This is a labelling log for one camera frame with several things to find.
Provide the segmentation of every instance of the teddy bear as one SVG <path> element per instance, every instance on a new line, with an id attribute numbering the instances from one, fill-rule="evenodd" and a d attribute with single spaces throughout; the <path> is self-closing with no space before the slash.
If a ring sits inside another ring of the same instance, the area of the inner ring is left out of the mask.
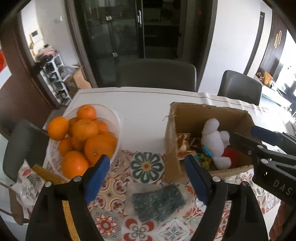
<path id="1" fill-rule="evenodd" d="M 224 149 L 229 144 L 229 132 L 218 131 L 220 123 L 217 119 L 209 119 L 202 130 L 201 144 L 211 153 L 212 160 L 219 170 L 228 169 L 231 166 L 229 157 L 222 156 Z"/>

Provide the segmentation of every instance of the snack package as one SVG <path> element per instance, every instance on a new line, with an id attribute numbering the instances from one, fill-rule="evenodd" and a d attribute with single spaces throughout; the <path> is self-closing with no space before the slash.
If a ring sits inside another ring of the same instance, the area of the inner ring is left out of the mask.
<path id="1" fill-rule="evenodd" d="M 24 160 L 18 172 L 17 183 L 12 186 L 12 189 L 17 194 L 17 201 L 30 215 L 44 183 L 45 181 Z"/>

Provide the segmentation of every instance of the orange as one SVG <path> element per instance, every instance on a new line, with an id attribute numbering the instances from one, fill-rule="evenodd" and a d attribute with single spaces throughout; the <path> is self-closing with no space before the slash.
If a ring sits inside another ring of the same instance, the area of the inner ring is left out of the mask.
<path id="1" fill-rule="evenodd" d="M 94 120 L 94 122 L 98 126 L 99 134 L 109 132 L 108 125 L 104 121 L 102 121 L 102 120 Z"/>
<path id="2" fill-rule="evenodd" d="M 89 163 L 78 151 L 68 152 L 61 164 L 65 177 L 72 179 L 75 176 L 82 176 L 89 167 Z"/>
<path id="3" fill-rule="evenodd" d="M 67 152 L 74 150 L 71 139 L 71 137 L 66 137 L 59 142 L 58 149 L 61 156 L 64 156 Z"/>
<path id="4" fill-rule="evenodd" d="M 103 137 L 105 138 L 105 140 L 107 141 L 107 142 L 110 142 L 111 144 L 112 144 L 112 146 L 114 147 L 114 148 L 116 148 L 116 146 L 117 146 L 117 137 L 115 136 L 115 135 L 113 135 L 112 133 L 110 133 L 110 132 L 108 132 L 108 133 L 103 133 L 102 134 L 103 135 Z"/>
<path id="5" fill-rule="evenodd" d="M 75 137 L 72 137 L 72 146 L 77 151 L 83 151 L 85 141 L 79 141 Z"/>
<path id="6" fill-rule="evenodd" d="M 68 133 L 68 130 L 69 122 L 62 116 L 54 118 L 47 126 L 48 136 L 55 141 L 63 140 Z"/>
<path id="7" fill-rule="evenodd" d="M 73 126 L 75 125 L 75 123 L 77 121 L 78 121 L 77 117 L 74 117 L 74 118 L 69 120 L 69 132 L 68 132 L 69 136 L 72 136 Z"/>
<path id="8" fill-rule="evenodd" d="M 84 155 L 91 167 L 96 164 L 103 154 L 111 159 L 114 151 L 115 147 L 113 143 L 107 140 L 102 134 L 89 138 L 84 146 Z"/>
<path id="9" fill-rule="evenodd" d="M 89 119 L 81 119 L 73 126 L 73 137 L 78 141 L 86 141 L 88 138 L 96 136 L 99 133 L 95 122 Z"/>
<path id="10" fill-rule="evenodd" d="M 96 110 L 90 104 L 84 104 L 79 107 L 77 118 L 78 120 L 89 119 L 93 121 L 96 119 Z"/>

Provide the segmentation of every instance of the chair backrest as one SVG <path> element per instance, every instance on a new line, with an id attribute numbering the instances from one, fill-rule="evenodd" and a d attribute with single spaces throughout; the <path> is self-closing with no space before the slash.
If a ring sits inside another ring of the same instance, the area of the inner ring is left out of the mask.
<path id="1" fill-rule="evenodd" d="M 244 74 L 227 70 L 223 74 L 218 96 L 259 105 L 261 92 L 262 85 L 258 81 Z"/>
<path id="2" fill-rule="evenodd" d="M 139 59 L 120 63 L 117 87 L 147 87 L 196 92 L 196 69 L 186 62 L 169 59 Z"/>
<path id="3" fill-rule="evenodd" d="M 17 174 L 26 159 L 30 167 L 43 165 L 49 137 L 42 130 L 27 120 L 19 121 L 8 140 L 3 171 L 16 182 Z"/>

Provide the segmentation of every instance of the black chair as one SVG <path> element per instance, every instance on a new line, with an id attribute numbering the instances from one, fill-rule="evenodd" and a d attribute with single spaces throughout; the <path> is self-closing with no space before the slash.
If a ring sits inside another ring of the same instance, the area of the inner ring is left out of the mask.
<path id="1" fill-rule="evenodd" d="M 261 92 L 262 85 L 258 81 L 244 74 L 227 70 L 223 74 L 218 96 L 259 105 Z"/>
<path id="2" fill-rule="evenodd" d="M 9 137 L 3 159 L 3 171 L 16 182 L 17 174 L 26 159 L 30 167 L 43 165 L 49 137 L 27 120 L 19 121 Z"/>
<path id="3" fill-rule="evenodd" d="M 139 59 L 117 66 L 117 87 L 147 87 L 196 92 L 196 69 L 186 62 Z"/>

